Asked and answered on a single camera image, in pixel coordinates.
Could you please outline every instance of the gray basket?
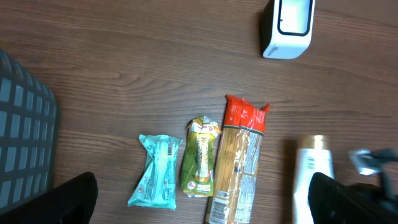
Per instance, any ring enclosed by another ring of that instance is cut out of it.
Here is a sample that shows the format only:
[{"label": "gray basket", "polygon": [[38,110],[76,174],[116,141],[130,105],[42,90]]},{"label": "gray basket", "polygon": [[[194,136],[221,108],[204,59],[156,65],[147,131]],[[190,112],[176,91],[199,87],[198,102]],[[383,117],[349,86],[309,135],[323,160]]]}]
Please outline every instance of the gray basket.
[{"label": "gray basket", "polygon": [[0,214],[52,185],[58,106],[53,93],[0,50]]}]

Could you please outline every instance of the red package top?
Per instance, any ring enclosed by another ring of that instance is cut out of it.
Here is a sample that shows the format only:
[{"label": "red package top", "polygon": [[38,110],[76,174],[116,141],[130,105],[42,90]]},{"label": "red package top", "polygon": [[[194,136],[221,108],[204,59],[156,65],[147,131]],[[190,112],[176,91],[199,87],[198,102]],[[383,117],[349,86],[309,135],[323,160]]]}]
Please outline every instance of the red package top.
[{"label": "red package top", "polygon": [[260,110],[243,98],[226,95],[228,106],[226,108],[224,125],[246,127],[264,133],[266,131],[266,116],[270,104]]}]

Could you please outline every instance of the brown wooden surface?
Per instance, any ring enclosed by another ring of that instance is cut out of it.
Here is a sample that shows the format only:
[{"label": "brown wooden surface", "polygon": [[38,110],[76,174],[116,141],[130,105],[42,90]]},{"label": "brown wooden surface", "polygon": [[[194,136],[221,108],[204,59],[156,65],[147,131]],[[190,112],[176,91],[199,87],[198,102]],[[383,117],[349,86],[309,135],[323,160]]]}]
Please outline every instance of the brown wooden surface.
[{"label": "brown wooden surface", "polygon": [[[398,1],[317,1],[312,43],[296,60],[260,57],[267,0],[2,0],[0,48],[62,107],[55,185],[90,170],[91,223],[202,223],[206,199],[178,188],[177,210],[127,208],[144,168],[139,134],[186,139],[225,94],[272,103],[252,223],[290,223],[295,140],[331,136],[335,177],[361,177],[347,153],[398,147]],[[180,147],[180,168],[185,144]],[[398,171],[392,167],[398,185]]]}]

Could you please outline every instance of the white and black device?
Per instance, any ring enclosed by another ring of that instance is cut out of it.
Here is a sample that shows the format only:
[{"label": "white and black device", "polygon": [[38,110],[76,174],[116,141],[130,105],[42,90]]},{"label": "white and black device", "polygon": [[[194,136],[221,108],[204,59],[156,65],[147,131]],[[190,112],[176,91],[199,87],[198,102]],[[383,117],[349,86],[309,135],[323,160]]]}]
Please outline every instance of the white and black device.
[{"label": "white and black device", "polygon": [[261,19],[262,56],[294,59],[310,45],[315,0],[270,0]]}]

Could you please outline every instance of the gold cap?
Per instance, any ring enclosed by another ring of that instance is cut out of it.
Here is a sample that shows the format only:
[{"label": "gold cap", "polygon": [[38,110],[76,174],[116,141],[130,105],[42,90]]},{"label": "gold cap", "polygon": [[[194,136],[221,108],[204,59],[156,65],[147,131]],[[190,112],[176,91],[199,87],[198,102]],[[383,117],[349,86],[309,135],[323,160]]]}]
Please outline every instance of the gold cap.
[{"label": "gold cap", "polygon": [[301,149],[330,149],[329,137],[324,135],[303,135],[298,143]]}]

